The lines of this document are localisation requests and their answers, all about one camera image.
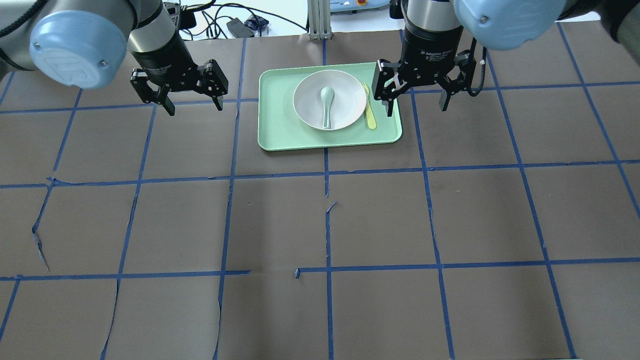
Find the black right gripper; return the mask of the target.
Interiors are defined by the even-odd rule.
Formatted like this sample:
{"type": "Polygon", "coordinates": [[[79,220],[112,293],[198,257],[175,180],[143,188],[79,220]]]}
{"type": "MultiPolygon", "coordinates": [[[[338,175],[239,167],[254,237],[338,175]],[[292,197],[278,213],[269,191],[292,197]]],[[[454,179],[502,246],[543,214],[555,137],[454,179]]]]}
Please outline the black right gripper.
{"type": "Polygon", "coordinates": [[[475,97],[472,84],[477,61],[470,50],[458,52],[462,25],[448,30],[427,30],[406,25],[398,63],[386,59],[375,62],[371,89],[374,98],[391,117],[395,100],[413,87],[439,84],[439,108],[445,112],[452,96],[466,92],[475,97]]]}

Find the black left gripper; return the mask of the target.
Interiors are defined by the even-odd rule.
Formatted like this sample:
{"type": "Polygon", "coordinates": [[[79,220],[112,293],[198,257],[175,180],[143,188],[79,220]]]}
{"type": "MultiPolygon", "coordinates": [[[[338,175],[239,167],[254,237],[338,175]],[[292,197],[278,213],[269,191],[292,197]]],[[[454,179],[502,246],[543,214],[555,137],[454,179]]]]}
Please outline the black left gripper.
{"type": "Polygon", "coordinates": [[[132,55],[139,68],[132,71],[130,84],[143,103],[160,105],[174,116],[176,107],[169,93],[194,91],[208,96],[218,111],[223,110],[223,98],[229,90],[227,76],[215,59],[198,67],[179,35],[154,51],[134,51],[132,55]],[[152,89],[148,82],[158,89],[152,89]]]}

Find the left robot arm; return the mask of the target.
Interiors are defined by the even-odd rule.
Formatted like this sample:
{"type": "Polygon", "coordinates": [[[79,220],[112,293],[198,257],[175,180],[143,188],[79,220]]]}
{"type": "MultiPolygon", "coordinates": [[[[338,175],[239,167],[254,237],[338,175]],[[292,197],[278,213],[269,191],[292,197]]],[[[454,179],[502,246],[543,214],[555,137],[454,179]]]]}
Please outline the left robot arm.
{"type": "Polygon", "coordinates": [[[59,84],[100,89],[126,54],[138,64],[130,84],[143,103],[170,115],[172,92],[208,96],[219,111],[229,81],[214,59],[196,64],[162,0],[3,0],[1,76],[40,71],[59,84]]]}

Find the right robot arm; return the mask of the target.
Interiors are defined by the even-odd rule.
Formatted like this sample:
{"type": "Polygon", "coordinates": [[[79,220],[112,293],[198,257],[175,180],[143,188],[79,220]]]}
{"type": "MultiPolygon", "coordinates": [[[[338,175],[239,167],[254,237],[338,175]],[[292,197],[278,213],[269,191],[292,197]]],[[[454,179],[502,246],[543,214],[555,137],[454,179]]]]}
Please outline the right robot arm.
{"type": "Polygon", "coordinates": [[[473,89],[477,62],[489,50],[509,51],[534,41],[553,23],[590,12],[615,43],[639,60],[639,2],[637,0],[392,0],[390,17],[405,23],[400,59],[379,59],[371,96],[387,116],[394,101],[414,87],[438,84],[439,108],[448,109],[458,92],[476,97],[484,87],[486,69],[473,89]]]}

